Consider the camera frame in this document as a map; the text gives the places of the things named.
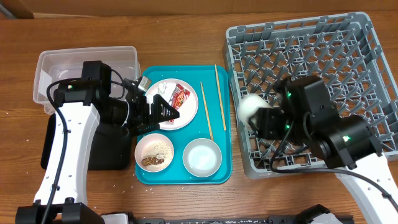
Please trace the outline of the white cup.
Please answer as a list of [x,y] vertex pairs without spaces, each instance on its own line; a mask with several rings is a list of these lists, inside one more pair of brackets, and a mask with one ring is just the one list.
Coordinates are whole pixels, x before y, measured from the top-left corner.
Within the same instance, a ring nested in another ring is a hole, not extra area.
[[249,118],[253,116],[259,108],[272,108],[272,106],[258,95],[246,95],[242,98],[237,108],[237,117],[245,125],[248,125]]

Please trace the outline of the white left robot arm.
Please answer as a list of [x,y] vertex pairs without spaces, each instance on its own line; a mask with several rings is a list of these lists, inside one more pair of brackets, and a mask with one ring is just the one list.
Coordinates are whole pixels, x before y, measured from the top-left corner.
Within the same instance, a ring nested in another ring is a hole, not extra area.
[[19,207],[16,223],[134,223],[129,212],[99,215],[87,206],[86,177],[92,143],[100,123],[127,132],[129,138],[158,130],[180,113],[156,94],[147,103],[150,81],[123,78],[123,93],[113,98],[115,70],[100,60],[85,61],[80,78],[51,83],[46,94],[55,110],[55,131],[44,179],[31,206]]

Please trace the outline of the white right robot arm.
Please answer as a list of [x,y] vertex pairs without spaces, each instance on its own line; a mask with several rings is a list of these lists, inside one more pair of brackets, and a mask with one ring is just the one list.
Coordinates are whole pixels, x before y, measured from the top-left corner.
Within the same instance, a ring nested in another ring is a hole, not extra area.
[[[273,108],[256,94],[246,95],[238,116],[257,138],[278,140],[269,168],[278,174],[334,173],[368,223],[397,223],[397,186],[371,125],[361,116],[341,117],[322,78],[285,78]],[[324,168],[280,169],[274,161],[286,143],[304,144]]]

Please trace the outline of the red snack wrapper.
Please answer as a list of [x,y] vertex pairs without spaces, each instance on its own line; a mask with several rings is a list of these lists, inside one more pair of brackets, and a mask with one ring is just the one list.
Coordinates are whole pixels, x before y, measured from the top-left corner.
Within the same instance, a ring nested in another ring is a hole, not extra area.
[[190,94],[191,92],[184,88],[181,84],[176,84],[169,103],[174,109],[178,110],[186,102]]

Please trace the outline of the grey bowl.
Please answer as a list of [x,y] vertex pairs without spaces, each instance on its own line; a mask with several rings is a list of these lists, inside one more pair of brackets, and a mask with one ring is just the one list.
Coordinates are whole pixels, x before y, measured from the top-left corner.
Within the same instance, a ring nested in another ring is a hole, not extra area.
[[182,156],[186,170],[199,178],[210,177],[221,167],[222,153],[211,139],[198,138],[189,142]]

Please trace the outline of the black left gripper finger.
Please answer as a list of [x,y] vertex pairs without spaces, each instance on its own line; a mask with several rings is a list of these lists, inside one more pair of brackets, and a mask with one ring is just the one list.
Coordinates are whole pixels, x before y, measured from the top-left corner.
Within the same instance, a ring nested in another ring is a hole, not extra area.
[[147,134],[150,133],[152,131],[156,131],[160,129],[160,125],[159,123],[155,123],[155,124],[142,124],[139,127],[137,127],[136,129],[136,134]]
[[153,102],[150,105],[150,121],[161,123],[174,120],[180,117],[180,113],[159,94],[153,96]]

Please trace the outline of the small pink bowl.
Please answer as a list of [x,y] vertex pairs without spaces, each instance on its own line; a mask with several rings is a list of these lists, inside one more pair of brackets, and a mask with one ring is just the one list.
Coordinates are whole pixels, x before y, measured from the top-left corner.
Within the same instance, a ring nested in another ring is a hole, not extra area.
[[137,142],[134,157],[136,164],[144,171],[160,172],[171,164],[174,146],[163,134],[148,134]]

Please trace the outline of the white napkin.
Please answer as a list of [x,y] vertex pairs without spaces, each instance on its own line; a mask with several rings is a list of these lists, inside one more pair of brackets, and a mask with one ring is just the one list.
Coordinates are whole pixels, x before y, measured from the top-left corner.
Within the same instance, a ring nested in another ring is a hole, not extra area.
[[162,82],[158,83],[150,88],[150,90],[147,91],[146,97],[147,97],[147,102],[149,104],[153,103],[153,97],[158,94],[160,95],[166,102],[170,103],[171,102],[171,97],[172,93],[175,89],[175,84],[174,83],[167,83],[167,82]]

